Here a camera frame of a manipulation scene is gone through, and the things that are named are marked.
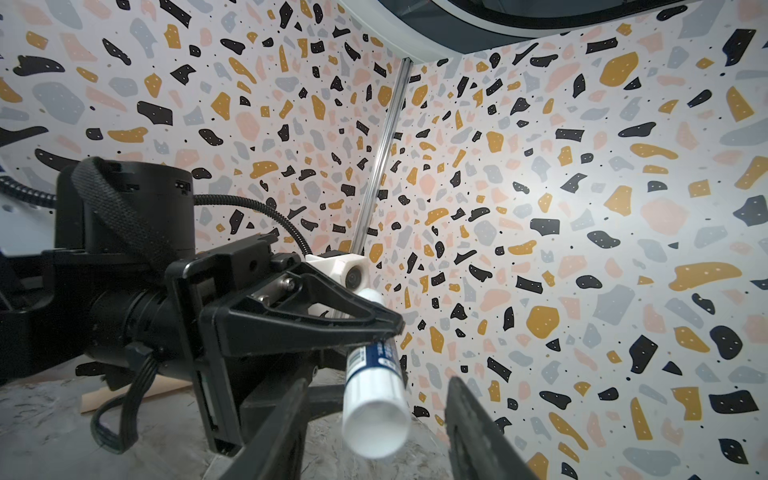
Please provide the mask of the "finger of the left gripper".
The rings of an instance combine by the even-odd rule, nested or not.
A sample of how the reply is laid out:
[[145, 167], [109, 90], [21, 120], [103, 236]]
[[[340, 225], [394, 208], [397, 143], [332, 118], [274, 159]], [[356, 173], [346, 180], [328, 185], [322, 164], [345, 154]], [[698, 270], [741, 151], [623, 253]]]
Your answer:
[[404, 320], [302, 262], [214, 300], [200, 326], [222, 356], [241, 358], [366, 346], [400, 334]]
[[[262, 384], [254, 389], [241, 403], [241, 420], [266, 420], [283, 401], [289, 386]], [[309, 386], [307, 400], [310, 419], [315, 420], [342, 411], [343, 385]]]

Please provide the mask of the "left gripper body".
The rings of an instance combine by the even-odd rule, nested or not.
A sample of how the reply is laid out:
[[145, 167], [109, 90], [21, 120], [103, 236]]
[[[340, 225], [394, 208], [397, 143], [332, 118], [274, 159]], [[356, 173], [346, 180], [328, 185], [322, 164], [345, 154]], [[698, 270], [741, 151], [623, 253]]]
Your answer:
[[209, 447], [232, 456], [256, 435], [298, 379], [312, 380], [321, 353], [289, 326], [307, 312], [274, 310], [300, 291], [295, 253], [273, 253], [262, 235], [177, 260], [164, 275], [175, 332], [165, 375], [191, 382]]

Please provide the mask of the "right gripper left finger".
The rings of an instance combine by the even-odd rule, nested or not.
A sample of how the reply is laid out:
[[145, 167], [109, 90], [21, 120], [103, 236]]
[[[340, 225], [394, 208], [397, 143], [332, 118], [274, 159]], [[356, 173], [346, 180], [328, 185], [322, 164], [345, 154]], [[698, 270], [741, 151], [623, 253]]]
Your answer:
[[309, 422], [308, 384], [296, 380], [221, 479], [299, 479]]

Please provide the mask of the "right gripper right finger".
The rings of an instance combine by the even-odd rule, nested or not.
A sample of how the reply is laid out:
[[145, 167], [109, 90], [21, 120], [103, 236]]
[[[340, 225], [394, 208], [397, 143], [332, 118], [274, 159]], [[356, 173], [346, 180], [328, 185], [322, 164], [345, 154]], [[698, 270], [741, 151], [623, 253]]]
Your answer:
[[454, 479], [536, 479], [459, 377], [450, 379], [445, 415]]

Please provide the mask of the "blue white glue stick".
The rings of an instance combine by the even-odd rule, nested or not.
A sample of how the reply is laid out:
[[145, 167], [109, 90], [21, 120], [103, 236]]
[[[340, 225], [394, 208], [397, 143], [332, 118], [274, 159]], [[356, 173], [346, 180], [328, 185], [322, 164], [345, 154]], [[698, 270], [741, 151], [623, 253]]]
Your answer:
[[357, 455], [382, 459], [406, 443], [411, 414], [395, 340], [377, 340], [347, 355], [342, 437]]

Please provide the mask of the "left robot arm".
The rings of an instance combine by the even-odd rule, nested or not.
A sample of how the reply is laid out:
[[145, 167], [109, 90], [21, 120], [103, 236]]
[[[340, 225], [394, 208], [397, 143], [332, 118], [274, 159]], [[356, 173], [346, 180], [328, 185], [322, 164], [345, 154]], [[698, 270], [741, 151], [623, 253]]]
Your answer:
[[[56, 212], [55, 246], [1, 260], [1, 378], [86, 355], [118, 392], [122, 453], [158, 375], [189, 381], [210, 448], [246, 445], [297, 380], [400, 334], [400, 314], [364, 299], [364, 273], [318, 259], [288, 218], [251, 198], [197, 194], [175, 167], [88, 158], [48, 194], [3, 177], [4, 194]], [[327, 272], [342, 266], [339, 279]]]

